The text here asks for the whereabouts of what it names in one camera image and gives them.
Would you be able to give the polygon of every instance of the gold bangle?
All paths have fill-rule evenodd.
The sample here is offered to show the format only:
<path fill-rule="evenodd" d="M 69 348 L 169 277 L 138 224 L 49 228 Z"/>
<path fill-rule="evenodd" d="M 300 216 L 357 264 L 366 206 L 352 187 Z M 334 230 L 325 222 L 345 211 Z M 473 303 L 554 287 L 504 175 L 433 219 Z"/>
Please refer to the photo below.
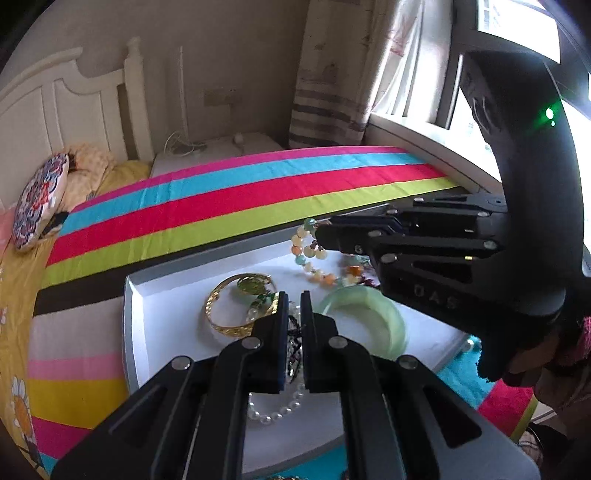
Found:
<path fill-rule="evenodd" d="M 255 324 L 255 321 L 253 320 L 244 325 L 237 325 L 234 327 L 223 327 L 221 325 L 217 325 L 212 320 L 212 307 L 216 300 L 219 298 L 220 292 L 224 288 L 226 288 L 233 281 L 241 280 L 243 278 L 257 278 L 259 280 L 262 280 L 265 283 L 265 285 L 271 284 L 273 286 L 273 289 L 275 290 L 273 302 L 271 303 L 270 307 L 267 309 L 265 314 L 262 315 L 263 317 L 270 315 L 271 313 L 275 313 L 277 311 L 277 303 L 279 300 L 279 295 L 277 294 L 277 286 L 273 282 L 270 275 L 263 275 L 260 273 L 241 273 L 238 275 L 233 275 L 221 282 L 220 284 L 218 284 L 217 287 L 215 287 L 212 290 L 212 292 L 209 294 L 209 297 L 207 297 L 207 300 L 205 301 L 205 316 L 208 319 L 209 324 L 215 331 L 234 338 L 244 338 L 249 336 L 252 332 L 252 327 Z"/>

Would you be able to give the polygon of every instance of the floral cushion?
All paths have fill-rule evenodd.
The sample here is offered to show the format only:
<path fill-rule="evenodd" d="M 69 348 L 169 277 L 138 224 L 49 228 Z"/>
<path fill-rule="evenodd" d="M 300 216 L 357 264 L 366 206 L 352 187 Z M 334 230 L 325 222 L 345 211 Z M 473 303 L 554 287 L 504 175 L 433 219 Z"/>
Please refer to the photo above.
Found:
<path fill-rule="evenodd" d="M 56 155 L 39 167 L 27 183 L 17 203 L 12 227 L 12 241 L 17 250 L 28 250 L 39 240 L 64 195 L 69 167 L 67 154 Z"/>

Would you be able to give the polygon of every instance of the jewelry tray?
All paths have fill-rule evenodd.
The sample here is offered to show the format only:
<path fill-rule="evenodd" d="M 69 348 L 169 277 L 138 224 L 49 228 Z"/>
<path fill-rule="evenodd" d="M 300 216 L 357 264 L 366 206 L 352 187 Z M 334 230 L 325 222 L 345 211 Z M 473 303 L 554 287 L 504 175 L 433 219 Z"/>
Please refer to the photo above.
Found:
<path fill-rule="evenodd" d="M 265 233 L 130 275 L 124 300 L 124 365 L 129 392 L 136 391 L 177 355 L 199 361 L 219 354 L 233 341 L 215 332 L 203 312 L 209 293 L 231 275 L 269 274 L 290 301 L 299 304 L 301 292 L 309 290 L 313 305 L 318 304 L 329 287 L 311 282 L 309 274 L 295 264 L 290 253 L 294 233 L 293 227 Z M 340 256 L 339 252 L 330 252 L 326 260 L 312 262 L 324 272 L 340 274 Z M 404 305 L 397 306 L 407 329 L 406 353 L 438 371 L 460 351 L 467 339 L 465 333 Z M 221 315 L 231 316 L 238 311 Z M 385 325 L 380 325 L 377 317 L 369 318 L 372 312 L 367 310 L 358 311 L 357 317 L 350 312 L 336 310 L 330 315 L 341 335 L 371 352 L 376 342 L 387 337 L 383 335 L 387 332 Z M 365 321 L 360 320 L 363 315 L 367 315 Z M 376 322 L 372 329 L 368 328 L 370 322 Z M 291 400 L 296 383 L 286 385 L 280 395 L 253 395 L 257 410 L 277 411 Z M 338 394 L 306 392 L 301 403 L 300 408 L 269 426 L 248 420 L 243 478 L 265 477 L 291 468 L 343 442 Z"/>

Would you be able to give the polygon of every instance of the bed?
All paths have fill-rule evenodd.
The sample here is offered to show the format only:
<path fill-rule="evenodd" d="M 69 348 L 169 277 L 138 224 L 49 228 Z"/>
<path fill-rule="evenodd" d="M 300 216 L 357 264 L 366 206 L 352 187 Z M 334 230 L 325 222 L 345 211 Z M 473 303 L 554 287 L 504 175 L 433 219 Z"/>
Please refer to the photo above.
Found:
<path fill-rule="evenodd" d="M 128 396 L 121 323 L 128 275 L 307 217 L 457 186 L 400 148 L 371 146 L 246 155 L 148 179 L 145 163 L 127 161 L 154 156 L 139 39 L 129 42 L 123 69 L 95 79 L 78 72 L 81 53 L 51 56 L 0 92 L 2 161 L 27 159 L 0 180 L 5 205 L 40 162 L 71 142 L 111 150 L 121 167 L 57 237 L 25 255 L 9 246 L 0 264 L 0 417 L 45 478 Z"/>

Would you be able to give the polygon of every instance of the window sill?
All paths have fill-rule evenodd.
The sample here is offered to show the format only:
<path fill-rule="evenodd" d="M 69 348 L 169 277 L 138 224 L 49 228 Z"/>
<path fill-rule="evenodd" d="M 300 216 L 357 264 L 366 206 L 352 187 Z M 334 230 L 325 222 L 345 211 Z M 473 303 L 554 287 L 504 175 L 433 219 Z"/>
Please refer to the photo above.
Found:
<path fill-rule="evenodd" d="M 457 174 L 454 174 L 451 169 L 462 177 L 467 177 L 477 185 L 477 188 L 466 186 L 471 192 L 478 191 L 478 187 L 480 187 L 491 193 L 502 193 L 501 175 L 492 152 L 479 155 L 478 152 L 482 150 L 475 149 L 471 142 L 466 142 L 449 130 L 426 122 L 372 113 L 369 117 L 369 124 L 436 157 L 447 168 L 439 164 L 435 166 L 441 168 L 446 175 L 458 183 L 463 185 L 462 181 L 457 178 Z M 412 153 L 421 156 L 416 151 L 412 151 Z"/>

